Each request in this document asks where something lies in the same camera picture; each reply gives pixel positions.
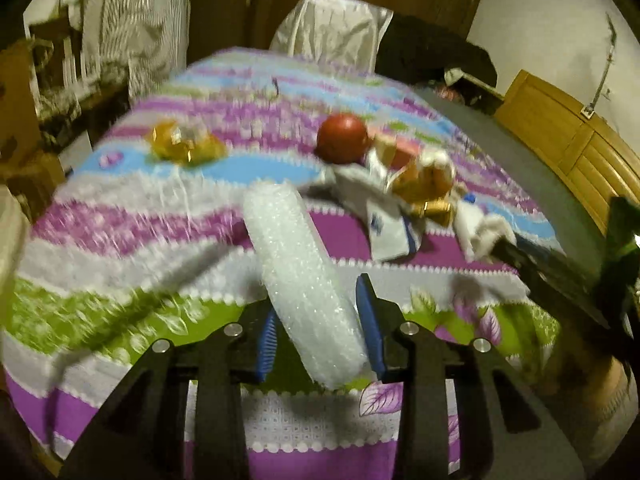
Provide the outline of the white bubble wrap roll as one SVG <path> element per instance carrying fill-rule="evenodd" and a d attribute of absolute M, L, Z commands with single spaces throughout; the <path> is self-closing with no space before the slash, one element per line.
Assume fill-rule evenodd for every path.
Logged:
<path fill-rule="evenodd" d="M 292 184 L 259 181 L 242 208 L 262 284 L 306 372 L 324 388 L 343 387 L 368 366 L 366 343 L 302 196 Z"/>

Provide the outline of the white wet wipes pack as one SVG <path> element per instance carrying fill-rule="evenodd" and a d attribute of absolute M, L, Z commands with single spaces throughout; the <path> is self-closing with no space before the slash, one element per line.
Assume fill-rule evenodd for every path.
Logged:
<path fill-rule="evenodd" d="M 408 258 L 420 249 L 424 223 L 410 219 L 383 180 L 356 164 L 329 166 L 324 177 L 338 203 L 366 228 L 374 261 Z"/>

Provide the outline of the white fluffy sock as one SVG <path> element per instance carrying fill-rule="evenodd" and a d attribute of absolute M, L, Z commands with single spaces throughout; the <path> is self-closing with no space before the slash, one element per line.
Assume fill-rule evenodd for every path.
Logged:
<path fill-rule="evenodd" d="M 480 206 L 459 200 L 454 213 L 454 234 L 467 262 L 486 260 L 500 240 L 516 244 L 515 233 L 500 214 L 485 214 Z"/>

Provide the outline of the orange snack bag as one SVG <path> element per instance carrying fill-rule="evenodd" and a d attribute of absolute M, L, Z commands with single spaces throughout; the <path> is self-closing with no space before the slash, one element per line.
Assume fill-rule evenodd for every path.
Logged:
<path fill-rule="evenodd" d="M 370 139 L 367 165 L 381 179 L 384 191 L 397 198 L 410 217 L 449 226 L 456 168 L 447 152 L 382 132 Z"/>

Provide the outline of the wooden headboard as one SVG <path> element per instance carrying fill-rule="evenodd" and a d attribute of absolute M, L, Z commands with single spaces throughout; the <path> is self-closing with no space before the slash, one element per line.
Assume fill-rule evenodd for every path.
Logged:
<path fill-rule="evenodd" d="M 639 199 L 639 156 L 599 115 L 526 70 L 514 78 L 496 121 L 532 150 L 566 185 L 602 232 L 610 200 Z"/>

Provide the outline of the red apple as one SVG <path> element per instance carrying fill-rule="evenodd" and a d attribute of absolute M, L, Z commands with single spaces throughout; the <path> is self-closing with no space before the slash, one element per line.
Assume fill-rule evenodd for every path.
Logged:
<path fill-rule="evenodd" d="M 334 165 L 358 164 L 370 148 L 366 123 L 354 114 L 333 114 L 322 122 L 316 139 L 316 154 Z"/>

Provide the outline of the colourful striped bed sheet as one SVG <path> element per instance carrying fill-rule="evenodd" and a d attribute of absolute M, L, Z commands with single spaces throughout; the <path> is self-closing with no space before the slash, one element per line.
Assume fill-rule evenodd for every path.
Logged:
<path fill-rule="evenodd" d="M 352 112 L 416 148 L 446 153 L 472 208 L 536 242 L 550 223 L 455 124 L 409 88 L 334 65 L 234 49 L 140 101 L 53 194 L 17 268 L 2 361 L 35 439 L 68 455 L 132 364 L 160 338 L 199 341 L 285 292 L 318 321 L 326 350 L 368 274 L 405 316 L 460 344 L 486 338 L 534 370 L 559 327 L 502 263 L 451 228 L 353 214 L 321 198 L 317 133 Z"/>

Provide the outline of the yellow snack wrapper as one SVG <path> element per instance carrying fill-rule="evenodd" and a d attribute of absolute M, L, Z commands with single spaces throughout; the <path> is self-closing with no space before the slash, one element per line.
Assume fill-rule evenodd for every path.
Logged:
<path fill-rule="evenodd" d="M 200 166 L 228 156 L 226 144 L 196 122 L 163 120 L 145 140 L 154 157 L 181 166 Z"/>

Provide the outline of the black clothes pile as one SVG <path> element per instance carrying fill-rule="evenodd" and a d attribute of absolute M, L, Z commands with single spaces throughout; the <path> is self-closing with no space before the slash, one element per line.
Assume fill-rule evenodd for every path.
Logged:
<path fill-rule="evenodd" d="M 375 73 L 403 82 L 445 81 L 448 70 L 462 72 L 495 87 L 498 74 L 489 53 L 445 27 L 395 13 L 382 37 Z"/>

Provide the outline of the chair with white cover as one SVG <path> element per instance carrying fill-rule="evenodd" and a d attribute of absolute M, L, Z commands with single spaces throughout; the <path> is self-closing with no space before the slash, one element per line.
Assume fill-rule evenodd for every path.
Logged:
<path fill-rule="evenodd" d="M 299 0 L 269 50 L 290 58 L 372 73 L 394 12 L 361 0 Z"/>

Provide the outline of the wooden drawer dresser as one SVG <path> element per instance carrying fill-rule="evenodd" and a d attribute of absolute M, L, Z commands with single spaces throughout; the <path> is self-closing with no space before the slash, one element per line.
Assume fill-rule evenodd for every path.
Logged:
<path fill-rule="evenodd" d="M 58 156 L 44 147 L 31 79 L 32 54 L 26 41 L 1 51 L 1 184 L 34 222 L 51 205 L 65 174 Z"/>

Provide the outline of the grey striped hanging cloth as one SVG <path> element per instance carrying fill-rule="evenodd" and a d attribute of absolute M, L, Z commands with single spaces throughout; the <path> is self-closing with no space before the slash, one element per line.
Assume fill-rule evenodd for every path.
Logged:
<path fill-rule="evenodd" d="M 82 0 L 82 50 L 134 102 L 186 68 L 190 0 Z"/>

